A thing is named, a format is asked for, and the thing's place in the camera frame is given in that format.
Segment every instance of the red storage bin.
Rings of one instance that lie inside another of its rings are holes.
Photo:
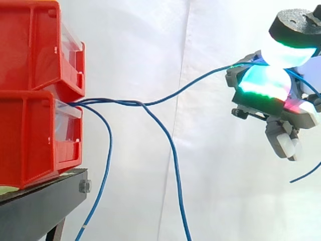
[[[85,94],[85,46],[58,2],[0,0],[0,90],[48,90],[63,102]]]
[[[82,162],[82,110],[48,91],[0,91],[0,186],[44,182]]]

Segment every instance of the white fabric background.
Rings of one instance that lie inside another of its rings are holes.
[[[279,10],[317,0],[60,0],[87,46],[87,97],[156,100],[211,69],[260,49]],[[321,240],[321,171],[289,184],[319,160],[321,129],[300,133],[305,159],[278,159],[265,123],[230,114],[225,73],[151,108],[173,132],[193,240]],[[97,106],[115,144],[107,186],[82,240],[185,240],[165,135],[140,108]],[[85,112],[84,162],[93,190],[67,218],[74,240],[96,197],[107,132]]]

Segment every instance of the green led light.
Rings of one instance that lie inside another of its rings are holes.
[[[252,66],[242,78],[239,87],[285,101],[291,90],[291,78],[285,70],[273,66]]]
[[[266,38],[261,54],[266,63],[287,69],[306,63],[316,48],[296,49],[275,41],[270,35]]]

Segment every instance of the bolt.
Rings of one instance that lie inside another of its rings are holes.
[[[79,183],[79,192],[90,193],[91,191],[91,180],[81,180]]]

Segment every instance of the blue cable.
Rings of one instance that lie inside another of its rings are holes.
[[[79,101],[77,103],[72,103],[71,104],[72,106],[84,107],[84,108],[94,112],[96,115],[98,115],[104,121],[104,123],[106,124],[107,129],[109,131],[109,137],[110,137],[109,152],[108,152],[108,157],[107,157],[107,164],[106,164],[106,170],[105,170],[104,178],[103,178],[103,181],[101,183],[100,190],[99,190],[99,193],[97,195],[96,201],[95,201],[95,203],[94,203],[94,205],[93,205],[88,217],[86,218],[86,221],[84,222],[83,227],[79,231],[79,233],[77,235],[77,238],[76,238],[76,241],[80,240],[80,237],[81,237],[82,233],[84,232],[84,229],[85,229],[86,225],[88,225],[91,217],[93,216],[93,214],[94,214],[94,212],[95,212],[95,210],[96,210],[96,208],[98,206],[98,203],[100,201],[104,186],[106,184],[106,179],[107,179],[107,176],[108,176],[109,165],[110,165],[111,151],[112,151],[112,134],[111,134],[111,128],[110,128],[108,122],[105,120],[105,118],[100,113],[98,113],[94,109],[88,107],[87,105],[97,104],[97,103],[117,103],[117,104],[121,104],[121,105],[125,105],[125,106],[142,106],[145,109],[145,111],[158,123],[158,125],[161,127],[161,129],[165,132],[165,134],[166,134],[166,136],[167,136],[167,138],[168,138],[168,140],[170,142],[170,145],[171,145],[171,148],[172,148],[172,152],[173,152],[173,159],[174,159],[175,173],[176,173],[176,181],[177,181],[177,189],[178,189],[178,197],[179,197],[179,205],[180,205],[180,211],[181,211],[182,221],[183,221],[183,225],[184,225],[184,230],[185,230],[185,234],[186,234],[187,240],[191,241],[192,238],[191,238],[191,234],[190,234],[190,231],[189,231],[188,222],[187,222],[187,218],[186,218],[186,214],[185,214],[184,202],[183,202],[183,192],[182,192],[182,184],[181,184],[181,178],[180,178],[177,151],[176,151],[174,142],[173,142],[173,140],[171,138],[171,135],[170,135],[169,131],[161,123],[161,121],[147,108],[147,106],[156,105],[156,104],[165,102],[165,101],[167,101],[167,100],[179,95],[180,93],[182,93],[183,91],[185,91],[186,89],[188,89],[189,87],[194,85],[195,83],[199,82],[200,80],[208,77],[209,75],[212,75],[214,73],[217,73],[217,72],[229,69],[229,68],[238,67],[238,66],[241,66],[241,65],[266,66],[267,64],[266,63],[242,62],[242,63],[237,63],[237,64],[233,64],[233,65],[228,65],[228,66],[225,66],[225,67],[222,67],[222,68],[218,68],[218,69],[212,70],[212,71],[200,76],[199,78],[195,79],[194,81],[192,81],[189,84],[185,85],[183,88],[181,88],[178,91],[176,91],[175,93],[173,93],[173,94],[171,94],[171,95],[169,95],[169,96],[167,96],[165,98],[162,98],[160,100],[153,101],[153,102],[141,103],[141,102],[135,101],[135,100],[113,100],[113,99],[108,99],[108,98],[88,98],[88,99],[81,100],[81,101]],[[289,74],[291,74],[294,77],[296,77],[297,79],[299,79],[302,83],[306,84],[310,89],[312,89],[316,93],[316,95],[319,98],[321,98],[320,93],[318,93],[318,91],[315,88],[313,88],[313,86],[311,86],[307,81],[305,81],[301,76],[299,76],[298,74],[294,73],[291,70],[286,70],[286,71]],[[297,179],[294,179],[294,180],[290,181],[290,183],[296,182],[296,181],[298,181],[298,180],[310,175],[311,173],[313,173],[320,166],[321,166],[321,162],[312,171],[310,171],[309,173],[307,173],[307,174],[305,174],[305,175],[303,175],[303,176],[301,176],[301,177],[299,177]]]
[[[91,99],[91,102],[83,102],[83,103],[77,102],[77,103],[74,103],[74,105],[80,105],[80,106],[85,107],[88,104],[95,104],[95,103],[117,103],[117,104],[126,105],[126,106],[133,106],[133,104],[137,104],[137,105],[142,106],[145,109],[145,111],[157,122],[157,124],[164,131],[164,133],[166,134],[166,136],[167,136],[167,138],[168,138],[168,140],[170,142],[170,145],[171,145],[171,148],[172,148],[172,152],[173,152],[173,160],[174,160],[176,182],[177,182],[177,191],[178,191],[178,197],[179,197],[179,206],[180,206],[183,226],[184,226],[184,230],[185,230],[185,235],[186,235],[186,238],[187,238],[188,241],[192,241],[191,233],[190,233],[190,230],[189,230],[189,227],[188,227],[187,218],[186,218],[184,202],[183,202],[183,191],[182,191],[182,183],[181,183],[178,155],[177,155],[176,147],[175,147],[175,144],[174,144],[174,142],[172,140],[170,132],[166,129],[166,127],[163,125],[163,123],[148,109],[148,107],[145,104],[143,104],[143,103],[141,103],[139,101],[136,101],[136,100],[120,101],[120,100],[114,100],[114,99],[108,99],[108,98],[105,98],[104,101],[102,101],[101,98],[98,99],[97,102],[94,102],[94,100],[95,99],[93,98],[93,99]]]
[[[305,84],[307,87],[309,87],[316,95],[318,98],[321,99],[321,94],[309,83],[307,82],[302,76],[298,75],[297,73],[293,72],[292,70],[286,69],[285,70],[288,74],[294,76],[297,78],[300,82]]]
[[[228,65],[228,66],[225,66],[225,67],[222,67],[222,68],[218,68],[218,69],[214,69],[200,77],[198,77],[197,79],[193,80],[192,82],[188,83],[187,85],[185,85],[183,88],[179,89],[178,91],[176,91],[175,93],[173,94],[170,94],[169,96],[167,97],[164,97],[162,99],[159,99],[159,100],[156,100],[156,101],[153,101],[153,102],[148,102],[148,103],[144,103],[144,105],[146,106],[151,106],[151,105],[156,105],[156,104],[160,104],[160,103],[163,103],[177,95],[179,95],[180,93],[182,93],[183,91],[185,91],[186,89],[188,89],[189,87],[191,87],[192,85],[196,84],[197,82],[199,82],[200,80],[212,75],[212,74],[215,74],[217,72],[220,72],[220,71],[223,71],[223,70],[227,70],[227,69],[230,69],[230,68],[235,68],[235,67],[238,67],[238,66],[242,66],[242,65],[259,65],[259,66],[266,66],[267,64],[266,63],[254,63],[254,62],[240,62],[240,63],[236,63],[236,64],[232,64],[232,65]],[[95,100],[97,101],[98,98],[88,98],[88,99],[83,99],[81,101],[79,101],[78,103],[84,103],[84,102],[88,102],[88,101],[92,101],[92,100]],[[123,105],[126,105],[126,106],[140,106],[139,104],[136,104],[136,103],[128,103],[126,102],[126,100],[119,100],[121,102],[123,102]]]
[[[81,227],[80,231],[78,232],[78,235],[75,239],[75,241],[79,241],[86,226],[88,225],[90,219],[92,218],[98,204],[99,204],[99,201],[101,199],[101,196],[102,196],[102,193],[104,191],[104,188],[105,188],[105,184],[106,184],[106,180],[107,180],[107,176],[108,176],[108,172],[109,172],[109,166],[110,166],[110,158],[111,158],[111,153],[112,153],[112,146],[113,146],[113,137],[112,137],[112,132],[111,132],[111,128],[110,128],[110,125],[108,124],[108,122],[106,121],[106,119],[99,113],[97,112],[96,110],[94,110],[93,108],[91,107],[88,107],[84,104],[81,104],[81,103],[71,103],[70,105],[72,106],[81,106],[83,108],[86,108],[88,110],[90,110],[91,112],[93,112],[94,114],[96,114],[106,125],[107,129],[108,129],[108,133],[109,133],[109,150],[108,150],[108,155],[107,155],[107,162],[106,162],[106,169],[105,169],[105,173],[104,173],[104,177],[102,179],[102,182],[101,182],[101,185],[100,185],[100,189],[99,189],[99,192],[97,194],[97,197],[96,197],[96,200],[94,202],[94,205],[92,206],[83,226]]]

